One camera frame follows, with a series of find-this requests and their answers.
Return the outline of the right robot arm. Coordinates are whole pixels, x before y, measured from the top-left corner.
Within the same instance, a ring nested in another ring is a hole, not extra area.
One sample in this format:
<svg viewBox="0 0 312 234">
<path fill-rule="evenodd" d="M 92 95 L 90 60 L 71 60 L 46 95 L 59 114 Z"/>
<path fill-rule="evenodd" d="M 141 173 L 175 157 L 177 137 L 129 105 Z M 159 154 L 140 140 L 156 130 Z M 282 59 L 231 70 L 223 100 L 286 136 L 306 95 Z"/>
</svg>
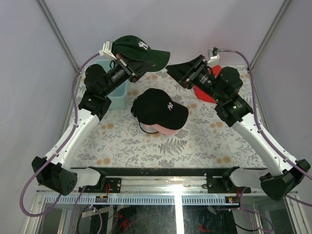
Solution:
<svg viewBox="0 0 312 234">
<path fill-rule="evenodd" d="M 281 200 L 303 180 L 310 164 L 285 153 L 255 120 L 255 109 L 238 93 L 243 81 L 235 68 L 223 67 L 215 76 L 212 67 L 213 63 L 200 55 L 189 62 L 168 65 L 166 70 L 183 88 L 196 86 L 216 101 L 218 117 L 240 134 L 266 165 L 264 170 L 232 167 L 222 176 L 223 189 L 231 193 L 239 187 L 254 188 L 275 201 Z"/>
</svg>

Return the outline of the dark green baseball cap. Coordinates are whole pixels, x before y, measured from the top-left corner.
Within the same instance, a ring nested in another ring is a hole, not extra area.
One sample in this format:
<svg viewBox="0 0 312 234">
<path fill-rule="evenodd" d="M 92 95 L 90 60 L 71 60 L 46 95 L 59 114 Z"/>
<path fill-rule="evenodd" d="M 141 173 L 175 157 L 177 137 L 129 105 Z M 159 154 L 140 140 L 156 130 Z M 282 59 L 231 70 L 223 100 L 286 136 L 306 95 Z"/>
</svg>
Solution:
<svg viewBox="0 0 312 234">
<path fill-rule="evenodd" d="M 113 42 L 113 54 L 123 54 L 127 58 L 151 61 L 155 65 L 148 72 L 158 72 L 166 67 L 170 59 L 170 52 L 154 50 L 143 39 L 137 36 L 126 35 Z"/>
</svg>

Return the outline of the red cloth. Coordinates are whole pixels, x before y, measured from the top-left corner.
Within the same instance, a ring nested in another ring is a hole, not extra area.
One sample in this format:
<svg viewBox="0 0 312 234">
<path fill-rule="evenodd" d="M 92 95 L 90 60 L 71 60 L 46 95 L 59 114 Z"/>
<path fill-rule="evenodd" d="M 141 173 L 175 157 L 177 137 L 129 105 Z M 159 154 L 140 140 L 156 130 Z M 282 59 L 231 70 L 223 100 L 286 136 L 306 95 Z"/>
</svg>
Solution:
<svg viewBox="0 0 312 234">
<path fill-rule="evenodd" d="M 221 66 L 220 65 L 216 65 L 212 68 L 213 70 L 213 74 L 215 76 L 218 76 L 218 74 L 220 73 L 221 71 Z M 214 99 L 212 99 L 209 95 L 207 95 L 206 93 L 204 93 L 202 90 L 200 90 L 197 86 L 194 86 L 193 87 L 193 90 L 194 90 L 194 93 L 195 93 L 195 96 L 199 99 L 199 100 L 202 100 L 204 102 L 209 102 L 209 103 L 213 103 L 213 104 L 216 104 L 216 101 Z"/>
</svg>

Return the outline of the black wire hat stand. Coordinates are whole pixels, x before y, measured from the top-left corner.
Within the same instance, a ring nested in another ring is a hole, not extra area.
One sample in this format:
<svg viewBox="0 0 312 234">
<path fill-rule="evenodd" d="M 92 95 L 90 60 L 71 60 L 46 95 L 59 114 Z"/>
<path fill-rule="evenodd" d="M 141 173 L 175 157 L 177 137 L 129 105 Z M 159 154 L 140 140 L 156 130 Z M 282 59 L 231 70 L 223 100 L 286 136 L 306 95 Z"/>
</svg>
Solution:
<svg viewBox="0 0 312 234">
<path fill-rule="evenodd" d="M 159 131 L 157 131 L 155 128 L 151 127 L 150 125 L 143 124 L 141 122 L 139 122 L 139 127 L 141 131 L 143 131 L 146 134 L 154 135 L 159 133 Z"/>
</svg>

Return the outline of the teal plastic bin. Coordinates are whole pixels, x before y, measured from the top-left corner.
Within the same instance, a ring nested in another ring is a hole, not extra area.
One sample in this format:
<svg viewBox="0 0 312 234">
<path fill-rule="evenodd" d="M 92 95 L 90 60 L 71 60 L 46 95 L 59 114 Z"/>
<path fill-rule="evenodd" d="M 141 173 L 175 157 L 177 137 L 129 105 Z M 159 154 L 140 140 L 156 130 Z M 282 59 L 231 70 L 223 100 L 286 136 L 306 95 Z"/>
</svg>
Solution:
<svg viewBox="0 0 312 234">
<path fill-rule="evenodd" d="M 95 62 L 102 66 L 105 72 L 109 72 L 113 68 L 113 63 L 107 59 L 98 59 Z M 129 81 L 124 81 L 118 86 L 108 97 L 111 100 L 110 110 L 126 109 L 128 100 Z"/>
</svg>

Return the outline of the pink baseball cap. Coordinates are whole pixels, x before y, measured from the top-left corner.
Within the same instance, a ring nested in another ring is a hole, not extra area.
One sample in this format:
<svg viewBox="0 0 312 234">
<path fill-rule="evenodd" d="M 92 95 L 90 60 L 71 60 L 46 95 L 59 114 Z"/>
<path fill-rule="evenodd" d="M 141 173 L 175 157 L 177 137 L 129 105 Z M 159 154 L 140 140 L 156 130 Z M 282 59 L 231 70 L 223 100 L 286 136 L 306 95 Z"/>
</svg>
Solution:
<svg viewBox="0 0 312 234">
<path fill-rule="evenodd" d="M 172 129 L 168 129 L 168 128 L 165 128 L 163 126 L 160 126 L 158 124 L 154 124 L 154 125 L 146 125 L 144 124 L 143 125 L 146 129 L 149 129 L 149 128 L 153 128 L 155 129 L 157 132 L 163 134 L 163 135 L 167 135 L 167 136 L 172 136 L 172 135 L 175 135 L 176 133 L 179 132 L 179 130 L 172 130 Z"/>
</svg>

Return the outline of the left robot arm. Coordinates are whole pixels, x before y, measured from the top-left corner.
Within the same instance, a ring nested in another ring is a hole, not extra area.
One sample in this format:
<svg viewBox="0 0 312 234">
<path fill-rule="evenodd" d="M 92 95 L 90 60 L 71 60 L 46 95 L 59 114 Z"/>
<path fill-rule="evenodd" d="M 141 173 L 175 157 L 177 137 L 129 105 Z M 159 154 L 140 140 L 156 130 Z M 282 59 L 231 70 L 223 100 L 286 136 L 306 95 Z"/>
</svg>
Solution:
<svg viewBox="0 0 312 234">
<path fill-rule="evenodd" d="M 138 81 L 156 63 L 152 60 L 137 60 L 116 54 L 115 67 L 105 72 L 99 64 L 90 65 L 85 71 L 86 90 L 75 117 L 54 149 L 44 157 L 35 157 L 32 168 L 38 183 L 63 196 L 75 187 L 90 186 L 95 192 L 106 189 L 105 176 L 94 168 L 71 169 L 71 162 L 84 139 L 103 119 L 111 100 L 108 95 L 126 80 Z"/>
</svg>

